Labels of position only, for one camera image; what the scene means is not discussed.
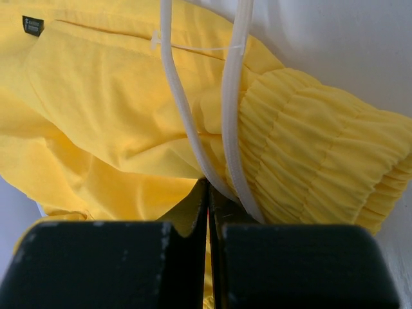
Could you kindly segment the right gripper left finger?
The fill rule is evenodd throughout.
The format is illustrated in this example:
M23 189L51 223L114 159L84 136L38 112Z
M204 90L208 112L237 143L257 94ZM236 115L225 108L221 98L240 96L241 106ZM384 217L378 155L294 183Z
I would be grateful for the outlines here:
M156 221L46 221L23 237L2 308L201 308L208 183Z

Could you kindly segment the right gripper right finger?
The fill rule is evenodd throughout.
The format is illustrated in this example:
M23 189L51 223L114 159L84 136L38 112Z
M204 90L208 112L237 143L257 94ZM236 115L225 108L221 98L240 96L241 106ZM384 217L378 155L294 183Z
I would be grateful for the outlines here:
M400 308L373 236L356 225L260 224L209 190L216 308Z

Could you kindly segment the yellow shorts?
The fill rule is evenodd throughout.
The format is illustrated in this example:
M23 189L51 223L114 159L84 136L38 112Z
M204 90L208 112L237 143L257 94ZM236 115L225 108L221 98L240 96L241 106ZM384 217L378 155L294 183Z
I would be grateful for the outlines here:
M1 176L36 227L158 219L205 178L259 223L377 233L411 119L285 66L188 1L2 1Z

